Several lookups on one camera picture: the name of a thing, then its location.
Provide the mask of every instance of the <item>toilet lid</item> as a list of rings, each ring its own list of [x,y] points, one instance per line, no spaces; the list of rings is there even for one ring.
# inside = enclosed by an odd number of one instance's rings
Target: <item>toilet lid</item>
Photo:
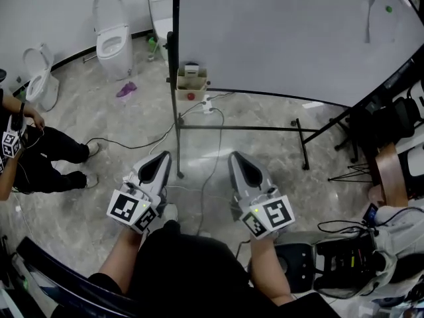
[[[26,70],[31,77],[36,76],[40,72],[47,70],[47,63],[44,56],[35,48],[28,48],[23,55]]]
[[[154,29],[159,38],[166,40],[168,32],[172,31],[172,18],[154,21]]]
[[[94,0],[93,17],[97,34],[127,24],[123,0]]]

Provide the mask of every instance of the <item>black pants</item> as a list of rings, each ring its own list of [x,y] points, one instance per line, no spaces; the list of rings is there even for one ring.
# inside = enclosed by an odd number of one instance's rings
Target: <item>black pants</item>
[[[25,193],[52,193],[84,188],[87,183],[85,174],[76,171],[62,175],[53,168],[51,162],[58,160],[74,164],[85,162],[89,154],[87,145],[78,144],[74,139],[52,127],[45,127],[44,135],[40,137],[41,135],[41,131],[28,126],[29,148],[19,158],[13,185]],[[30,147],[38,138],[40,140]]]

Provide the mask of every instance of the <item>white wall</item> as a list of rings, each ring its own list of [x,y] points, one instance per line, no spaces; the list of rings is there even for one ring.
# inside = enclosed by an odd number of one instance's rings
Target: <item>white wall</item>
[[[45,42],[55,63],[95,46],[93,0],[0,0],[0,68],[7,71],[3,88],[27,81],[23,52]],[[152,28],[147,0],[124,0],[131,32]]]

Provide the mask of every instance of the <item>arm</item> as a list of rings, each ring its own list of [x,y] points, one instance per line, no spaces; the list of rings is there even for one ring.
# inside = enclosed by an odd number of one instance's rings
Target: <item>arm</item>
[[[287,278],[278,262],[274,240],[250,238],[253,284],[276,305],[293,301]]]
[[[3,173],[0,175],[0,201],[8,200],[11,194],[13,183],[15,182],[18,159],[21,154],[22,150],[14,158],[7,159]]]
[[[142,235],[128,228],[123,229],[99,271],[111,277],[123,294],[128,292],[131,283],[141,239]]]
[[[15,97],[11,97],[10,95],[4,95],[1,104],[6,110],[11,113],[19,113],[19,110],[21,109],[21,102]],[[27,103],[24,106],[24,116],[28,118],[33,118],[35,126],[38,129],[41,130],[44,128],[44,119],[35,109],[33,109]]]

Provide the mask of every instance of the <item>hand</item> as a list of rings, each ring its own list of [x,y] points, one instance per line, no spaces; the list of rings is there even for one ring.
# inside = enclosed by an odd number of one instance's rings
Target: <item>hand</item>
[[[44,124],[44,119],[38,113],[35,113],[32,118],[34,119],[35,127],[40,131],[46,126],[46,124]]]

